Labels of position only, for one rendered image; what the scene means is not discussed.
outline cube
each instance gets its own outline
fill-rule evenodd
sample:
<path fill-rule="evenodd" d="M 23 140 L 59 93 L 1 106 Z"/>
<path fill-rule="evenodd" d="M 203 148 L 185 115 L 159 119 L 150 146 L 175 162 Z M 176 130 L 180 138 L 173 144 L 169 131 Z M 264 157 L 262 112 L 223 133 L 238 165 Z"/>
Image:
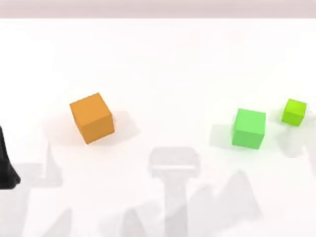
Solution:
<path fill-rule="evenodd" d="M 307 104 L 289 99 L 282 115 L 282 122 L 292 126 L 299 126 L 305 116 Z"/>
<path fill-rule="evenodd" d="M 99 93 L 71 103 L 70 108 L 86 144 L 114 133 L 112 113 Z"/>
<path fill-rule="evenodd" d="M 259 149 L 265 128 L 266 113 L 238 109 L 233 129 L 233 145 Z"/>

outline white background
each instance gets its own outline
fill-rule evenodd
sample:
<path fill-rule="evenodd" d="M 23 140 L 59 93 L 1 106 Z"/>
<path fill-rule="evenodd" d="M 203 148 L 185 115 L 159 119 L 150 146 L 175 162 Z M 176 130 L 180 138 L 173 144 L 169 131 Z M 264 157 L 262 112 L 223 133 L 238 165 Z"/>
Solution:
<path fill-rule="evenodd" d="M 137 206 L 147 236 L 163 236 L 163 184 L 149 169 L 160 146 L 199 154 L 189 199 L 205 185 L 216 198 L 241 171 L 261 210 L 257 220 L 208 235 L 193 205 L 190 237 L 314 237 L 316 157 L 304 146 L 295 157 L 287 150 L 300 135 L 313 142 L 313 115 L 299 128 L 279 120 L 288 98 L 316 100 L 315 29 L 314 20 L 1 20 L 0 124 L 9 157 L 44 164 L 49 142 L 63 175 L 60 187 L 32 189 L 21 237 L 43 236 L 67 208 L 72 237 L 128 237 L 120 217 Z M 95 92 L 117 131 L 86 145 L 69 104 Z M 230 146 L 238 108 L 267 113 L 260 150 Z M 10 192 L 27 182 L 21 178 Z M 224 207 L 215 215 L 229 219 L 233 207 Z"/>

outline white table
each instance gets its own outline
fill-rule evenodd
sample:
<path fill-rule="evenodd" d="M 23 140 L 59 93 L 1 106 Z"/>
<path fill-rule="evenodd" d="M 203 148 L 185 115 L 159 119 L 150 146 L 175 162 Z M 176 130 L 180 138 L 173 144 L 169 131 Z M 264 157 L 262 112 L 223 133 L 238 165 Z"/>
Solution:
<path fill-rule="evenodd" d="M 315 29 L 313 20 L 0 21 L 0 124 L 22 178 L 0 191 L 0 236 L 314 237 L 314 115 L 299 128 L 279 120 L 288 98 L 316 99 Z M 69 104 L 95 92 L 117 131 L 87 146 Z M 238 108 L 267 113 L 260 150 L 230 145 Z M 196 170 L 159 173 L 172 152 L 159 147 L 182 147 L 174 157 L 192 161 L 177 162 Z"/>

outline cube top face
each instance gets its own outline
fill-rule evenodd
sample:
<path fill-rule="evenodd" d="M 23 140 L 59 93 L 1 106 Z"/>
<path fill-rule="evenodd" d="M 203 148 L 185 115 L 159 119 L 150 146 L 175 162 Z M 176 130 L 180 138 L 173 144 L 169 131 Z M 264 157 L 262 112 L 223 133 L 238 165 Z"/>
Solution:
<path fill-rule="evenodd" d="M 234 131 L 265 134 L 266 113 L 238 109 Z"/>
<path fill-rule="evenodd" d="M 99 93 L 71 103 L 70 108 L 80 126 L 112 115 Z"/>
<path fill-rule="evenodd" d="M 307 104 L 301 101 L 289 99 L 286 103 L 284 112 L 304 117 Z"/>

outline green cube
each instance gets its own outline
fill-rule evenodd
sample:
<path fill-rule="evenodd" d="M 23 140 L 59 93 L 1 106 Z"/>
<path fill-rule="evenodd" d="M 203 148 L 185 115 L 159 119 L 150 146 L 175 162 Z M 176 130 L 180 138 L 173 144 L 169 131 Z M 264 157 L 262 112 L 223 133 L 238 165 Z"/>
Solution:
<path fill-rule="evenodd" d="M 307 104 L 297 100 L 289 99 L 285 106 L 282 122 L 292 126 L 299 126 L 305 116 Z"/>
<path fill-rule="evenodd" d="M 233 130 L 233 145 L 259 149 L 266 130 L 266 113 L 238 109 Z"/>

